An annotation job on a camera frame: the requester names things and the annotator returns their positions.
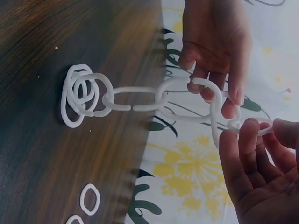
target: tablecloth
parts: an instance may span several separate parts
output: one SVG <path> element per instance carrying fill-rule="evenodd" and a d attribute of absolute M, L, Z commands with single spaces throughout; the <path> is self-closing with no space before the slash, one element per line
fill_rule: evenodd
<path fill-rule="evenodd" d="M 254 48 L 242 117 L 298 121 L 299 1 L 243 0 Z M 184 0 L 162 0 L 167 72 L 188 77 L 178 66 L 182 49 Z M 187 91 L 186 84 L 167 89 L 165 108 L 174 114 L 203 116 L 209 104 Z M 218 118 L 219 132 L 227 120 Z M 209 123 L 174 122 L 156 112 L 141 163 L 126 224 L 234 224 L 235 210 Z"/>

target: hand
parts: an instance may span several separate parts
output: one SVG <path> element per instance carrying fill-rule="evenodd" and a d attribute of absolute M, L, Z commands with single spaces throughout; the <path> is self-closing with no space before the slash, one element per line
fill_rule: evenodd
<path fill-rule="evenodd" d="M 240 224 L 297 224 L 299 220 L 299 123 L 275 120 L 273 132 L 254 119 L 241 127 L 239 141 L 231 131 L 220 136 L 225 184 Z M 266 149 L 276 166 L 269 162 Z"/>
<path fill-rule="evenodd" d="M 183 15 L 183 49 L 179 64 L 189 70 L 196 62 L 190 78 L 207 78 L 221 90 L 226 74 L 228 91 L 236 105 L 244 102 L 244 87 L 252 49 L 248 20 L 241 0 L 186 0 Z M 214 93 L 190 82 L 188 90 L 211 100 Z M 226 100 L 222 114 L 230 119 L 235 107 Z"/>

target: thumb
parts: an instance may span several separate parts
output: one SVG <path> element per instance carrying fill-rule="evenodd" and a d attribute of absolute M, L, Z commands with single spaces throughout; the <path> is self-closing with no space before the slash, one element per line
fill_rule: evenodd
<path fill-rule="evenodd" d="M 283 146 L 299 150 L 299 122 L 275 119 L 273 132 Z"/>

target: dark wood surface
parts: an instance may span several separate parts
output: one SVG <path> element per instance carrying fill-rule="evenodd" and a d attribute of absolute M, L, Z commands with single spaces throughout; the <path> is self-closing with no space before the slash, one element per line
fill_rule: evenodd
<path fill-rule="evenodd" d="M 0 0 L 0 15 L 0 223 L 58 224 L 73 214 L 85 224 L 123 223 L 152 113 L 111 112 L 71 129 L 60 97 L 79 63 L 114 87 L 158 86 L 160 0 Z M 116 95 L 120 104 L 152 100 Z M 101 193 L 92 217 L 79 206 L 88 183 Z M 88 192 L 85 204 L 93 203 Z"/>

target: white chain link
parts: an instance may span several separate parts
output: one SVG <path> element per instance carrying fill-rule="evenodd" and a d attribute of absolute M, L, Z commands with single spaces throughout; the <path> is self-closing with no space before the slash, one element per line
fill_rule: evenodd
<path fill-rule="evenodd" d="M 105 109 L 102 111 L 94 111 L 100 97 L 100 91 L 95 79 L 101 80 L 107 88 L 107 93 L 104 94 L 102 102 Z M 91 90 L 87 92 L 87 81 L 91 84 Z M 212 99 L 210 104 L 210 113 L 203 117 L 189 117 L 169 113 L 164 105 L 167 103 L 167 95 L 165 90 L 175 83 L 189 83 L 190 78 L 188 77 L 172 77 L 165 80 L 157 89 L 150 87 L 120 87 L 114 89 L 109 79 L 100 73 L 93 73 L 92 70 L 85 64 L 73 65 L 67 72 L 67 76 L 64 81 L 62 97 L 61 97 L 61 115 L 68 127 L 75 128 L 78 127 L 85 116 L 87 117 L 105 117 L 112 110 L 115 111 L 130 111 L 130 105 L 118 105 L 114 103 L 115 94 L 123 92 L 147 92 L 155 94 L 155 103 L 150 105 L 134 105 L 133 110 L 139 112 L 148 112 L 158 110 L 162 115 L 171 120 L 186 121 L 192 123 L 203 123 L 211 120 L 212 138 L 214 144 L 219 148 L 219 136 L 217 132 L 217 122 L 216 118 L 220 114 L 222 107 L 222 97 L 227 97 L 230 99 L 227 91 L 221 91 L 217 85 L 213 82 L 202 79 L 194 78 L 193 83 L 198 85 L 204 85 L 210 88 L 215 97 Z M 79 87 L 82 88 L 82 97 L 79 98 Z M 71 121 L 66 113 L 66 101 L 70 107 L 79 115 L 76 121 Z M 92 105 L 86 109 L 86 103 L 92 101 Z M 228 122 L 228 129 L 232 130 L 236 134 L 240 132 L 243 120 L 241 118 L 241 110 L 239 106 L 235 105 L 236 118 Z M 259 122 L 267 122 L 272 125 L 272 121 L 269 119 L 256 118 Z M 272 126 L 258 131 L 258 136 L 265 135 L 272 131 Z"/>

